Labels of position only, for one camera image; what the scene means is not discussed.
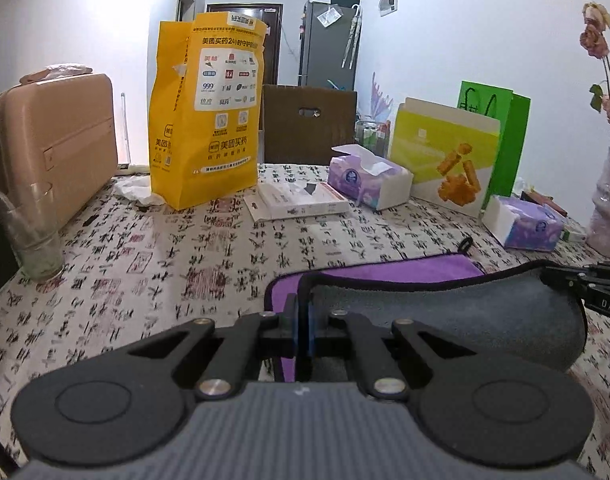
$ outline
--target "metal screw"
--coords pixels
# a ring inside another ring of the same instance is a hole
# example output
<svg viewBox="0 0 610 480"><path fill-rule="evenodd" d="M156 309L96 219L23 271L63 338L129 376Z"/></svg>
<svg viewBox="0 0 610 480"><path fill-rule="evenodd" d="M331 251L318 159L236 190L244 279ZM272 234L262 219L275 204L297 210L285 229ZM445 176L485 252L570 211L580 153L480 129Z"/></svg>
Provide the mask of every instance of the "metal screw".
<svg viewBox="0 0 610 480"><path fill-rule="evenodd" d="M198 389L207 396L216 397L225 395L231 390L231 386L223 379L210 379L208 381L203 381L200 386L198 386Z"/></svg>
<svg viewBox="0 0 610 480"><path fill-rule="evenodd" d="M383 395L396 395L405 391L405 383L400 379L385 377L374 383L374 390Z"/></svg>

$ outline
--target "table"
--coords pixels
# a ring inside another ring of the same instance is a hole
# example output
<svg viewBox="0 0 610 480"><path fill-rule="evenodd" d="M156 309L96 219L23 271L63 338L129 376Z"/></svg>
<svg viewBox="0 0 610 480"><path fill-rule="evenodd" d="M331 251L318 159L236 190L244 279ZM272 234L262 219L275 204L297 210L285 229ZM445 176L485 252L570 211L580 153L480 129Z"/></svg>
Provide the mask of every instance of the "table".
<svg viewBox="0 0 610 480"><path fill-rule="evenodd" d="M268 182L326 180L325 166L259 166ZM476 219L410 200L383 212L255 224L243 192L175 212L140 208L105 186L63 230L63 275L37 285L21 272L0 291L0 439L25 462L10 406L29 381L201 316L231 325L263 309L263 293L289 272L419 258L456 250L466 235L485 272L550 258L580 266L600 259L580 244L551 254L505 251ZM610 319L587 313L584 355L570 373L597 407L580 462L610 478Z"/></svg>

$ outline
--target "green leaf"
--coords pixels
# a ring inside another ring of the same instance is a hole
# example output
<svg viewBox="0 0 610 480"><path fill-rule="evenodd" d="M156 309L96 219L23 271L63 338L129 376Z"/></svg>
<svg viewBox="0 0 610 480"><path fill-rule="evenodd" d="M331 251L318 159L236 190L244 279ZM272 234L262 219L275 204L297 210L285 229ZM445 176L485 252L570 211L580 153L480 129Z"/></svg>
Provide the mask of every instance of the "green leaf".
<svg viewBox="0 0 610 480"><path fill-rule="evenodd" d="M592 85L592 87L589 89L589 93L594 94L594 96L598 97L603 96L602 87L600 85Z"/></svg>
<svg viewBox="0 0 610 480"><path fill-rule="evenodd" d="M598 94L594 94L590 106L598 113L600 113L600 111L602 110L602 97L600 97Z"/></svg>

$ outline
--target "plastic bag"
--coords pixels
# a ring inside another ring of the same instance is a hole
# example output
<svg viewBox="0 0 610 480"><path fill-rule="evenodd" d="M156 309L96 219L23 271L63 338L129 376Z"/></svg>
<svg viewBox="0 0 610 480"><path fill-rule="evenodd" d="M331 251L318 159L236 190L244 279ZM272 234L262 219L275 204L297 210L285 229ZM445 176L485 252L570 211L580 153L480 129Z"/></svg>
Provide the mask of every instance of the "plastic bag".
<svg viewBox="0 0 610 480"><path fill-rule="evenodd" d="M320 16L317 16L323 27L328 28L333 23L341 19L343 12L338 6L329 6L328 9Z"/></svg>
<svg viewBox="0 0 610 480"><path fill-rule="evenodd" d="M149 175L120 178L114 184L112 193L143 206L162 205L165 203L162 196L152 192L152 181Z"/></svg>
<svg viewBox="0 0 610 480"><path fill-rule="evenodd" d="M208 202L258 181L266 30L260 20L235 12L160 24L150 170L153 192L173 208Z"/></svg>

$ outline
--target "brown cardboard box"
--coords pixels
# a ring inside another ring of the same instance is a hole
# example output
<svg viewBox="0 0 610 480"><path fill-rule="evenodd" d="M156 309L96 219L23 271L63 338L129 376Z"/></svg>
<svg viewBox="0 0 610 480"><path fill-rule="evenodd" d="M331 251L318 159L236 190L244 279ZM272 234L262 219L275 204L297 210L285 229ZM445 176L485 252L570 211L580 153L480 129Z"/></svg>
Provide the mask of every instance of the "brown cardboard box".
<svg viewBox="0 0 610 480"><path fill-rule="evenodd" d="M356 92L300 86L263 86L265 162L320 164L333 146L354 142Z"/></svg>

